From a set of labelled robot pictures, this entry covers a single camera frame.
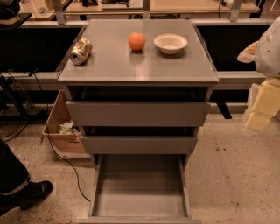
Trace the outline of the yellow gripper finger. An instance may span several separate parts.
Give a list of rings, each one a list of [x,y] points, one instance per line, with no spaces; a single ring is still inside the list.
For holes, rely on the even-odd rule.
[[[248,94],[248,108],[244,114],[243,132],[260,132],[280,111],[280,80],[266,79],[253,83]]]
[[[255,41],[254,43],[247,46],[242,52],[237,56],[237,60],[242,63],[250,63],[256,60],[256,49],[259,42]]]

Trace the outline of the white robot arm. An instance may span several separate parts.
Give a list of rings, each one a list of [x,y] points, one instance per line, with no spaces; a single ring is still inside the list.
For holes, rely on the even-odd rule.
[[[254,61],[256,71],[266,77],[264,82],[253,84],[249,90],[242,132],[253,136],[280,111],[280,17],[258,41],[246,47],[237,60],[243,63]]]

